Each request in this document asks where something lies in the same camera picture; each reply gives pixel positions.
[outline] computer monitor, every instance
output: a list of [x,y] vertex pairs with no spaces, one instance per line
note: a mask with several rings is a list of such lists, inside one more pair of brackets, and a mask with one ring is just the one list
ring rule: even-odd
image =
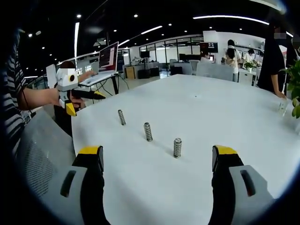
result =
[[179,60],[185,61],[186,55],[185,54],[179,54]]
[[149,51],[143,51],[140,53],[141,58],[150,58],[150,52]]
[[117,71],[117,55],[119,43],[116,42],[99,52],[99,72]]

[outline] person's hand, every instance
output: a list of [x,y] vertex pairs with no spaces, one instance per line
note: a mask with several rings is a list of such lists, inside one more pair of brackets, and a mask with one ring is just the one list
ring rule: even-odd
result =
[[[50,97],[50,102],[53,105],[57,105],[57,106],[61,106],[60,105],[60,94],[59,91],[56,88],[53,89],[49,89],[51,92],[49,93],[49,97]],[[80,98],[77,99],[75,97],[72,96],[72,92],[70,93],[70,100],[73,103],[74,108],[79,108],[82,104],[84,104],[84,101]]]
[[96,73],[92,70],[88,71],[88,72],[85,72],[84,74],[80,75],[79,78],[78,78],[78,82],[82,82],[86,79],[88,79],[89,77],[95,75]]
[[275,95],[277,95],[277,96],[280,97],[280,98],[286,99],[286,96],[285,96],[282,92],[280,92],[280,91],[276,91],[276,92],[275,92]]

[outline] person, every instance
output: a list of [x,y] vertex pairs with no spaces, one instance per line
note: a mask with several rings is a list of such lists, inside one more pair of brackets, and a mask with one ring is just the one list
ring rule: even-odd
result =
[[280,34],[285,34],[285,30],[280,23],[272,20],[269,24],[269,32],[265,41],[264,58],[262,69],[258,79],[257,86],[261,89],[273,92],[280,98],[286,98],[283,94],[285,83],[285,60],[280,50],[279,43],[282,45],[284,38]]
[[239,75],[239,67],[238,67],[238,59],[236,56],[236,50],[234,48],[228,48],[226,52],[226,64],[233,68],[233,82],[238,81]]
[[244,64],[243,67],[245,67],[245,63],[246,62],[252,62],[254,59],[254,50],[253,49],[249,49],[248,53],[245,54],[245,58],[244,58]]
[[200,54],[200,62],[201,63],[212,63],[211,61],[209,61],[210,55],[208,54],[207,50],[203,50],[201,51]]
[[262,64],[263,64],[263,51],[260,51],[260,52],[259,52],[259,57],[258,57],[256,63],[257,63],[258,65],[262,65]]
[[[236,50],[235,48],[235,43],[233,40],[228,40],[227,42],[227,50],[226,50],[226,53],[228,51],[228,49],[234,49],[235,50],[235,56],[236,56],[236,59],[237,59],[237,63],[241,63],[242,62],[242,56],[240,55],[240,52]],[[226,61],[226,53],[225,55],[222,57],[222,60],[223,61]]]
[[[61,64],[60,68],[62,69],[76,69],[75,65],[70,61],[65,61]],[[93,71],[88,71],[81,76],[78,77],[78,82],[82,82],[85,79],[89,78],[91,75],[94,75],[95,73]],[[85,107],[84,102],[81,102],[81,104],[74,104],[76,105],[75,110],[78,111],[80,109],[83,109]],[[67,114],[66,110],[63,109],[61,106],[54,105],[54,115],[55,115],[55,122],[61,129],[63,129],[69,136],[73,137],[72,135],[72,119],[71,116]]]
[[[18,16],[24,15],[20,9]],[[44,90],[32,90],[25,87],[25,78],[20,67],[18,56],[18,44],[20,41],[20,21],[16,21],[13,27],[7,27],[7,34],[1,47],[0,74],[3,78],[1,97],[4,101],[4,112],[1,117],[4,120],[6,130],[7,148],[11,149],[13,156],[17,155],[17,148],[21,139],[25,123],[21,116],[21,110],[31,110],[40,106],[52,104],[59,106],[59,92],[56,88]],[[70,97],[74,107],[78,108],[83,100]]]

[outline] black ceiling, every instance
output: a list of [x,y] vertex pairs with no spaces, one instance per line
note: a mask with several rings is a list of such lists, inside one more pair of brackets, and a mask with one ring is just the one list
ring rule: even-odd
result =
[[[22,26],[26,33],[21,35],[19,51],[20,64],[25,70],[25,75],[44,74],[45,67],[48,65],[74,57],[76,22],[80,22],[77,55],[82,55],[99,50],[93,47],[95,41],[97,38],[107,39],[107,37],[110,43],[130,39],[122,47],[130,47],[135,43],[144,45],[162,38],[201,34],[203,30],[209,30],[209,27],[217,31],[264,37],[266,25],[257,22],[229,18],[194,20],[193,17],[239,15],[266,21],[270,9],[268,6],[248,0],[231,0],[230,5],[228,1],[219,0],[44,0],[40,2]],[[77,14],[81,14],[82,17],[76,18]],[[163,27],[140,35],[143,31],[159,25]],[[41,34],[36,36],[35,33],[39,30]],[[29,38],[28,33],[32,33],[33,37]]]

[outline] laptop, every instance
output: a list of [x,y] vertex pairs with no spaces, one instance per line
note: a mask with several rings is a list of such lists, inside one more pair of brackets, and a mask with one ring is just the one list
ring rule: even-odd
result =
[[117,73],[117,58],[118,58],[119,42],[116,42],[99,52],[99,61],[92,63],[92,70],[98,72],[80,84],[82,86],[92,86]]

